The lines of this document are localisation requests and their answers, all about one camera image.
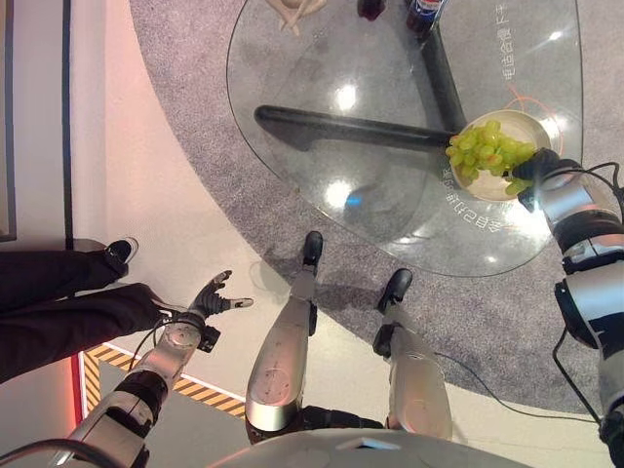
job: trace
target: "bottle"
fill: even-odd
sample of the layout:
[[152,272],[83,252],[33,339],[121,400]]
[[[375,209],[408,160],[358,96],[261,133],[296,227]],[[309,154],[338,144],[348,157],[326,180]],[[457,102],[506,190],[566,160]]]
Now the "bottle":
[[408,28],[419,40],[429,35],[436,22],[443,0],[412,0],[408,10]]
[[358,0],[358,15],[369,21],[377,19],[386,9],[386,0]]

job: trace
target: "yellow and black hazard stripe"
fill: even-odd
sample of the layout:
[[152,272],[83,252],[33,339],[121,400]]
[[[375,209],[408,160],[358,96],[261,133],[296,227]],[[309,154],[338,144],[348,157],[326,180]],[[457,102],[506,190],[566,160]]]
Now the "yellow and black hazard stripe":
[[[82,354],[85,370],[84,382],[87,411],[91,412],[101,399],[99,392],[99,363],[108,363],[123,371],[128,371],[132,356],[122,353],[105,343]],[[175,383],[174,390],[196,402],[227,412],[240,419],[245,419],[245,402],[243,400],[226,395],[208,385],[182,377]]]

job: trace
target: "bowl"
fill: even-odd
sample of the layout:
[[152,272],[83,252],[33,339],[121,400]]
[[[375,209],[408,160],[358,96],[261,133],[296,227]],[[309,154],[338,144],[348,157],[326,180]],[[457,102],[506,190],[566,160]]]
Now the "bowl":
[[[495,110],[482,115],[468,124],[462,132],[472,127],[485,125],[488,120],[500,122],[500,132],[507,137],[523,143],[532,143],[536,149],[551,148],[550,137],[542,125],[530,115],[519,110]],[[470,183],[470,179],[458,173],[453,166],[451,169],[459,186],[480,200],[506,202],[516,198],[515,195],[505,193],[505,188],[510,182],[503,177],[492,175],[487,170],[479,171],[479,177]]]

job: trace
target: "black pants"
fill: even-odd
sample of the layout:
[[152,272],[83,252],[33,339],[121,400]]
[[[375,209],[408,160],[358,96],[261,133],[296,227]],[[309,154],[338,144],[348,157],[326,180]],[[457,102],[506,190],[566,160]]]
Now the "black pants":
[[0,383],[160,318],[149,287],[97,290],[124,272],[103,251],[0,253]]

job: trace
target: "glass tabletop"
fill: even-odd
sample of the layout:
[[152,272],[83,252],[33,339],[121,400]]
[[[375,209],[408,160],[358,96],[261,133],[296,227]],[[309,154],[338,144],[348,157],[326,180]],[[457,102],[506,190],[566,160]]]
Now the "glass tabletop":
[[543,214],[475,198],[444,149],[467,122],[516,109],[580,162],[576,2],[449,0],[424,42],[407,15],[403,0],[374,21],[331,0],[297,36],[248,2],[227,63],[235,119],[271,171],[389,254],[452,276],[509,271],[548,242]]

